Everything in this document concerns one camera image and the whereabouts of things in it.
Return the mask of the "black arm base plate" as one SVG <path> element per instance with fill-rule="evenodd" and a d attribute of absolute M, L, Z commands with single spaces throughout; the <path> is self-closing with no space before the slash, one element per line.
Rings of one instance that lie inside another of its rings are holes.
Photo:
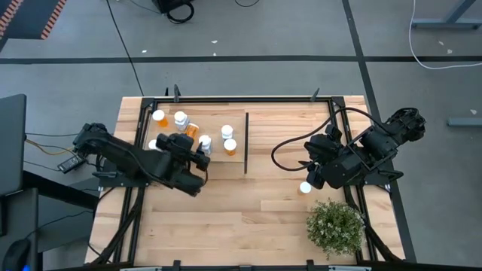
<path fill-rule="evenodd" d="M 403 173 L 396 170 L 385 170 L 376 167 L 369 170 L 359 158 L 354 156 L 344 157 L 334 166 L 335 178 L 331 184 L 334 188 L 345 185 L 382 185 L 403 176 Z"/>
<path fill-rule="evenodd" d="M 147 187 L 151 184 L 145 178 L 128 178 L 121 172 L 94 172 L 100 187 Z"/>

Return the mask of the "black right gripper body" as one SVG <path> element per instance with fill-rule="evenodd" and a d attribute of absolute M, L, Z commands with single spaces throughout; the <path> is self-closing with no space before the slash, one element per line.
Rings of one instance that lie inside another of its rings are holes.
<path fill-rule="evenodd" d="M 304 148 L 308 151 L 312 161 L 325 165 L 337 158 L 340 143 L 333 142 L 326 134 L 316 134 L 311 136 L 308 142 L 304 143 Z"/>

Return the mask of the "grey table leg frame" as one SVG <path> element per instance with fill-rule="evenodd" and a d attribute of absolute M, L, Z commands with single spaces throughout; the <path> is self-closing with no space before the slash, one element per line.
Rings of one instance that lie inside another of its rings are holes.
<path fill-rule="evenodd" d="M 482 27 L 482 19 L 462 19 L 462 15 L 477 0 L 459 0 L 452 9 L 441 19 L 416 19 L 416 0 L 413 0 L 413 11 L 410 18 L 410 27 L 412 29 L 473 29 L 477 30 Z"/>

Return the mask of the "wooden shelf board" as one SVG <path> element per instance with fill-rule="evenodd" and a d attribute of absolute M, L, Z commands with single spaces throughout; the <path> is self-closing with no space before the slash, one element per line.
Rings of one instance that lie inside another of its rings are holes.
<path fill-rule="evenodd" d="M 167 126 L 160 126 L 152 116 L 149 117 L 144 137 L 143 148 L 150 149 L 149 142 L 155 140 L 159 133 L 171 135 L 173 133 L 181 133 L 175 125 L 174 115 L 179 108 L 160 107 L 166 114 L 168 121 Z M 211 154 L 209 155 L 211 163 L 243 163 L 245 153 L 245 134 L 246 134 L 246 113 L 244 111 L 237 113 L 221 113 L 220 111 L 212 113 L 203 109 L 182 109 L 188 116 L 189 123 L 193 123 L 199 127 L 197 134 L 194 136 L 194 144 L 191 148 L 195 151 L 199 145 L 200 136 L 208 136 L 212 140 Z M 224 125 L 230 125 L 233 128 L 233 139 L 236 141 L 235 154 L 230 156 L 224 149 L 224 139 L 221 135 L 221 128 Z"/>

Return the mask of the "black computer mouse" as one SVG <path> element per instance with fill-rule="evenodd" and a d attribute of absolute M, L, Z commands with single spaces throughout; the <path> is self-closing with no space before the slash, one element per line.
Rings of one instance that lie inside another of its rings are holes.
<path fill-rule="evenodd" d="M 28 239 L 14 241 L 4 255 L 2 271 L 23 271 L 30 247 L 31 242 Z"/>

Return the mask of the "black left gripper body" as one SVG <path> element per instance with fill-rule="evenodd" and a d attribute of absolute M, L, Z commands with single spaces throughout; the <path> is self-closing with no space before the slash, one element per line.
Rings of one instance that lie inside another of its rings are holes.
<path fill-rule="evenodd" d="M 156 147 L 170 152 L 174 157 L 180 160 L 192 160 L 195 153 L 191 148 L 194 144 L 194 140 L 182 133 L 173 133 L 166 135 L 160 133 L 157 135 Z"/>

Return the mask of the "green potted plant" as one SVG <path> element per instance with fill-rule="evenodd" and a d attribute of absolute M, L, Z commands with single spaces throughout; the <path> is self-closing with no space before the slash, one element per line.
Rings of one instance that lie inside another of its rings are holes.
<path fill-rule="evenodd" d="M 315 201 L 306 220 L 307 238 L 331 256 L 347 256 L 360 251 L 365 217 L 346 202 Z"/>

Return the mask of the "black power adapter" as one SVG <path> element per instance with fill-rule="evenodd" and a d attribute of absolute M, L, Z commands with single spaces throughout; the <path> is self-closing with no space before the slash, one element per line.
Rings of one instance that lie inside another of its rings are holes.
<path fill-rule="evenodd" d="M 72 170 L 76 170 L 80 166 L 84 165 L 87 162 L 85 157 L 74 155 L 67 160 L 63 161 L 62 163 L 57 165 L 59 171 L 63 174 L 67 174 Z"/>

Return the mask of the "black shelf side panel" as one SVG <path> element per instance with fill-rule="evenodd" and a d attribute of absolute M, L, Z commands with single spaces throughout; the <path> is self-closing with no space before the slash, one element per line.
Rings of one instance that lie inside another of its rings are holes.
<path fill-rule="evenodd" d="M 244 174 L 248 172 L 248 158 L 249 158 L 249 113 L 246 112 L 245 118 L 245 134 L 244 134 Z"/>

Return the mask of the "dark grey desk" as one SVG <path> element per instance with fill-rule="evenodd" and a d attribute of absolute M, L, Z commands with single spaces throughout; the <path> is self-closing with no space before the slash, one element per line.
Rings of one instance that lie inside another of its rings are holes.
<path fill-rule="evenodd" d="M 26 266 L 23 271 L 38 270 L 38 190 L 28 189 L 5 197 L 5 214 L 1 215 L 0 226 L 0 271 L 9 246 L 18 239 L 31 242 Z"/>

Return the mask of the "dark mat with striped edges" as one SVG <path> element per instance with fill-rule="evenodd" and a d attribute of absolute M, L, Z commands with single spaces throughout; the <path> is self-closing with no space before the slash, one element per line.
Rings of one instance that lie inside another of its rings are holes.
<path fill-rule="evenodd" d="M 8 39 L 48 38 L 67 0 L 0 0 L 0 52 Z"/>

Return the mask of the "grey floor bar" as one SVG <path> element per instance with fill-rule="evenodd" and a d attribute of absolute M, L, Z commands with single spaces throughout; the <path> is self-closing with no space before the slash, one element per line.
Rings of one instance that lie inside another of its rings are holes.
<path fill-rule="evenodd" d="M 447 119 L 448 126 L 481 127 L 482 118 L 479 117 L 450 117 Z"/>

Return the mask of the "black aluminium table frame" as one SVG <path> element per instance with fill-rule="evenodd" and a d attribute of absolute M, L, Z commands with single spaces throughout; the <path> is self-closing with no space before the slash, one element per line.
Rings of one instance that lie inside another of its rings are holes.
<path fill-rule="evenodd" d="M 340 113 L 343 106 L 349 112 Z M 159 184 L 114 189 L 97 209 L 87 261 L 108 245 L 137 199 L 142 211 L 114 250 L 114 262 L 163 271 L 172 270 L 174 260 L 181 261 L 181 271 L 279 271 L 307 270 L 307 260 L 314 261 L 316 270 L 382 259 L 374 244 L 364 241 L 356 254 L 328 260 L 308 240 L 306 219 L 315 201 L 342 201 L 344 192 L 325 187 L 298 193 L 306 174 L 297 171 L 297 164 L 307 159 L 298 136 L 337 113 L 343 137 L 355 137 L 369 125 L 362 97 L 322 97 L 315 102 L 302 96 L 183 97 L 179 103 L 169 97 L 125 97 L 114 134 L 143 146 L 149 117 L 160 107 L 248 112 L 248 172 L 244 174 L 244 162 L 210 163 L 209 180 L 196 197 Z"/>

